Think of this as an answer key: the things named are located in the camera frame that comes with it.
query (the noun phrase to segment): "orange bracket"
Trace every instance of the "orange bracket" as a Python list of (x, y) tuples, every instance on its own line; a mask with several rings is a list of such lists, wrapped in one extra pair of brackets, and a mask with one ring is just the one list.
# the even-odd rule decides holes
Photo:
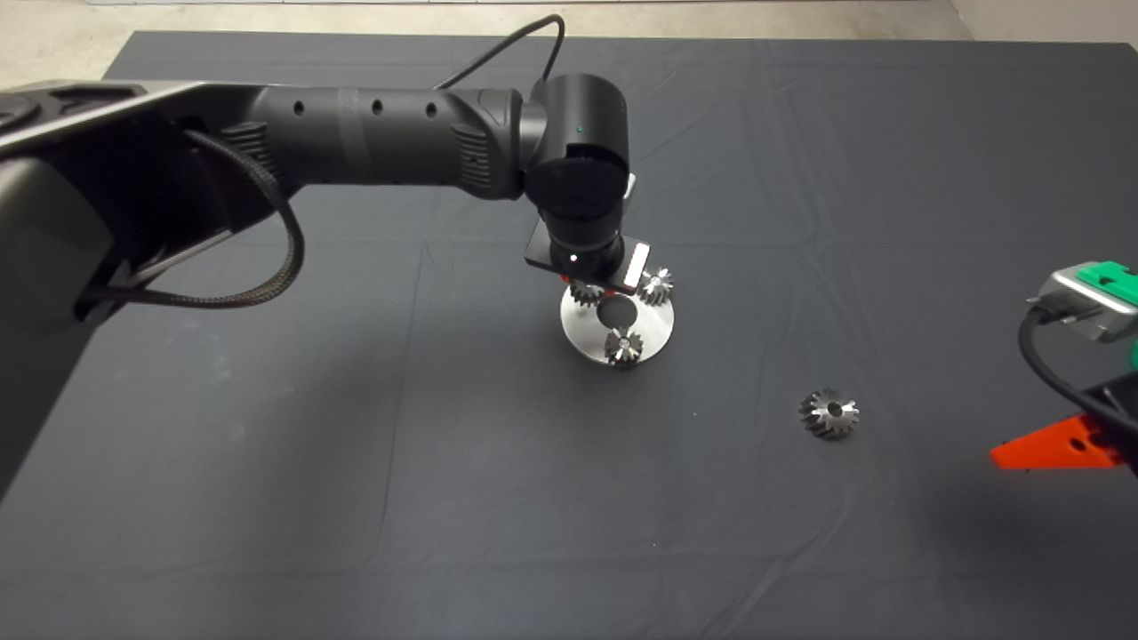
[(991, 457), (1001, 469), (1103, 469), (1124, 463), (1086, 413), (1001, 444)]

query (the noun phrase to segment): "dark gray fabric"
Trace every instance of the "dark gray fabric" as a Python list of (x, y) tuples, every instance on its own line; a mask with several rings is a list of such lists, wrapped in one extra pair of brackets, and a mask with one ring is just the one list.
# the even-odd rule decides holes
[[(549, 42), (464, 84), (528, 92)], [(487, 43), (139, 33), (108, 75), (424, 87)], [(307, 189), (287, 295), (97, 335), (0, 509), (0, 637), (1138, 633), (1132, 475), (988, 459), (1071, 411), (1023, 297), (1136, 261), (1132, 49), (571, 39), (558, 71), (628, 98), (665, 352), (574, 353), (525, 202)], [(281, 255), (266, 223), (160, 285)], [(1125, 370), (1044, 338), (1079, 384)], [(846, 442), (795, 421), (823, 385)]]

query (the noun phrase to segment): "plate hole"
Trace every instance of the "plate hole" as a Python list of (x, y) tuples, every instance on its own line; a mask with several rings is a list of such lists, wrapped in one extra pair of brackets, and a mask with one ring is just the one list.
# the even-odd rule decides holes
[(609, 329), (627, 329), (636, 322), (636, 304), (625, 296), (609, 296), (596, 305), (596, 319)]

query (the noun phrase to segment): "green component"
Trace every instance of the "green component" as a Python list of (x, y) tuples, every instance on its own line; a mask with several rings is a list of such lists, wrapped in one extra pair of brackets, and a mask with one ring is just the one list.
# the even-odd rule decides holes
[(1138, 276), (1131, 273), (1130, 268), (1124, 264), (1099, 262), (1079, 270), (1079, 279), (1138, 306)]

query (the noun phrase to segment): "black cylindrical motor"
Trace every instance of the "black cylindrical motor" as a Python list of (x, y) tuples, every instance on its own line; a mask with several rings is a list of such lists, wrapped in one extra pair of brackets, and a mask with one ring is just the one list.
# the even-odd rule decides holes
[(628, 183), (628, 108), (612, 83), (562, 75), (534, 87), (545, 131), (526, 171), (526, 196), (550, 233), (550, 259), (586, 280), (611, 274), (624, 259), (620, 221)]

